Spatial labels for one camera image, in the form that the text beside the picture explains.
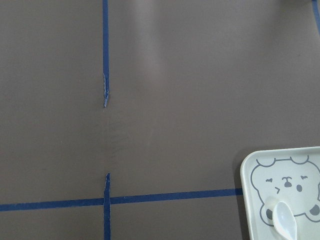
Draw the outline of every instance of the bear ear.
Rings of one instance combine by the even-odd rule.
[[[271,165],[273,165],[275,163],[276,159],[260,159],[260,160],[256,160],[256,162],[263,166],[263,167],[270,167]]]
[[[296,156],[296,157],[294,157],[294,159],[292,159],[292,157],[290,157],[290,160],[292,162],[294,162],[295,164],[304,164],[304,163],[308,162],[309,155],[307,155],[307,156]]]

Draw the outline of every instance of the plastic spoon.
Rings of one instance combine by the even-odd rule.
[[[278,202],[272,213],[275,230],[286,240],[297,240],[297,223],[294,214],[284,202]]]

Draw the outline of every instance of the plate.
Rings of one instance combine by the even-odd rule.
[[[272,214],[286,202],[299,240],[320,239],[320,147],[263,150],[249,154],[240,176],[251,240],[282,240]]]

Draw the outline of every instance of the tape line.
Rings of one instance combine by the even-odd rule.
[[[316,26],[320,34],[320,14],[319,14],[319,8],[318,8],[318,0],[312,0],[312,8],[313,8]]]
[[[103,28],[103,77],[104,103],[107,106],[109,99],[109,27],[108,27],[108,0],[102,0],[102,28]]]
[[[109,192],[108,194],[110,197],[110,178],[108,180],[108,186],[109,187],[107,188],[107,185],[106,185],[106,189],[109,189],[107,192]],[[110,197],[109,200],[110,200],[110,204],[113,205],[113,204],[130,204],[130,203],[144,203],[144,202],[160,202],[160,201],[183,200],[183,199],[215,198],[215,197],[240,196],[240,195],[243,195],[242,189],[233,188],[233,189],[174,192],[174,193],[161,193],[161,194],[136,195],[136,196],[117,196],[117,197]],[[17,204],[1,204],[0,212],[89,207],[89,206],[105,206],[105,199],[93,198],[93,199],[64,200],[64,201],[44,201],[44,202],[29,202],[29,203],[17,203]]]
[[[111,240],[111,202],[110,202],[110,173],[105,177],[103,215],[104,215],[104,240]]]

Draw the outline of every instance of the bear cartoon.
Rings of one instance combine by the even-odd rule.
[[[260,217],[273,226],[273,208],[284,200],[295,217],[305,215],[312,222],[320,222],[320,170],[309,156],[304,159],[256,160],[251,172],[251,184],[261,200]]]

